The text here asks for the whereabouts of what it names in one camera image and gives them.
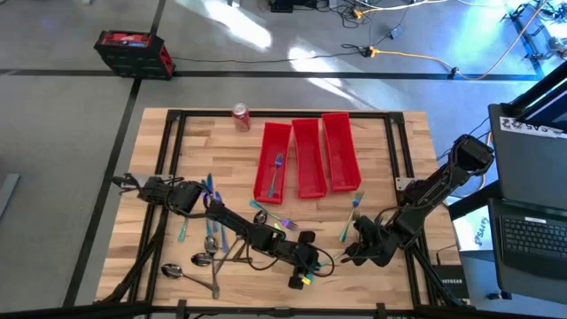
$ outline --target red tray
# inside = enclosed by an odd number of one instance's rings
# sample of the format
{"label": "red tray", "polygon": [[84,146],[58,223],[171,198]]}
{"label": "red tray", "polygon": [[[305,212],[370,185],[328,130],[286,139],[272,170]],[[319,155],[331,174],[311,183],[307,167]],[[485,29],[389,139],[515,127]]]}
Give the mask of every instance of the red tray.
{"label": "red tray", "polygon": [[[290,145],[291,125],[267,122],[264,126],[260,163],[256,172],[254,184],[254,198],[262,203],[282,204],[284,199],[285,166],[287,163],[287,149]],[[276,169],[276,156],[283,153],[283,163],[277,169],[274,196],[268,196],[269,186],[272,183]]]}
{"label": "red tray", "polygon": [[329,161],[330,188],[333,191],[357,190],[361,185],[361,171],[354,151],[348,113],[323,114],[322,124]]}
{"label": "red tray", "polygon": [[319,144],[319,119],[293,120],[298,160],[299,198],[321,198],[327,194]]}

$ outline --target gray floor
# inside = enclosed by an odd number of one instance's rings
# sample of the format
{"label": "gray floor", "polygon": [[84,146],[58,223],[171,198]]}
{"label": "gray floor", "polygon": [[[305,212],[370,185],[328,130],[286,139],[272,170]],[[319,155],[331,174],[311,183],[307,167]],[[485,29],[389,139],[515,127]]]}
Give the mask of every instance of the gray floor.
{"label": "gray floor", "polygon": [[[403,2],[384,0],[384,5]],[[0,68],[105,69],[92,45],[103,29],[148,30],[157,1],[9,0],[0,5]],[[159,25],[173,56],[275,59],[341,52],[341,43],[368,44],[369,25],[345,29],[334,13],[264,12],[265,3],[242,0],[230,9],[214,1],[168,0]],[[395,26],[401,12],[381,12],[373,38]],[[381,50],[443,58],[465,73],[483,73],[517,35],[502,11],[450,1],[408,11],[403,35]],[[253,35],[239,28],[246,26]],[[497,74],[534,74],[518,44]],[[554,61],[544,64],[553,69]],[[435,62],[358,56],[260,65],[177,62],[178,70],[275,70],[444,73]],[[58,307],[88,226],[97,190],[123,114],[131,80],[111,77],[0,76],[0,179],[21,173],[0,220],[0,312]],[[146,107],[424,110],[437,154],[486,116],[490,103],[508,102],[533,82],[410,80],[176,78],[144,81],[116,174],[128,161]],[[488,127],[479,128],[477,135]],[[491,170],[488,179],[495,178]],[[473,180],[457,193],[478,186]],[[109,194],[78,302],[89,304],[110,240],[118,195]],[[493,264],[463,258],[475,305],[482,309],[567,316],[567,306],[514,296],[488,301],[497,290]]]}

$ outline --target laptop keyboard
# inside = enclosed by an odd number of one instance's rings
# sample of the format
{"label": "laptop keyboard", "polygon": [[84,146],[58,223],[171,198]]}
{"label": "laptop keyboard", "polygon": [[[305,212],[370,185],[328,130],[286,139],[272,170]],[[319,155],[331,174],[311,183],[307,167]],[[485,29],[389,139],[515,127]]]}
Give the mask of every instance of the laptop keyboard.
{"label": "laptop keyboard", "polygon": [[516,215],[503,215],[501,220],[506,250],[567,260],[567,224],[530,222]]}

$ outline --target sticker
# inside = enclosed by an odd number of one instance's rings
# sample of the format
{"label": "sticker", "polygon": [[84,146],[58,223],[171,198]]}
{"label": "sticker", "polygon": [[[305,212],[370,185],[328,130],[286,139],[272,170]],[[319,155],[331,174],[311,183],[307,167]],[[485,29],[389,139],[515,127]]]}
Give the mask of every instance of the sticker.
{"label": "sticker", "polygon": [[532,218],[532,217],[524,217],[528,222],[540,222],[540,223],[548,223],[546,220],[541,220],[539,218]]}
{"label": "sticker", "polygon": [[514,133],[527,134],[533,136],[567,138],[567,134],[558,132],[553,128],[526,124],[520,121],[516,121],[515,118],[510,118],[506,116],[500,117],[500,129],[507,132],[514,132]]}

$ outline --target soda can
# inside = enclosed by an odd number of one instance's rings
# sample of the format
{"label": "soda can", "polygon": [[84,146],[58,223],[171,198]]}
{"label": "soda can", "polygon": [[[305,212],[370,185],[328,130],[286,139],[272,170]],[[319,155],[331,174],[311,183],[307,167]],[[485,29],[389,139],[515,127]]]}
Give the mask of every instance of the soda can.
{"label": "soda can", "polygon": [[244,103],[238,103],[232,107],[232,117],[237,131],[247,132],[250,129],[250,112]]}

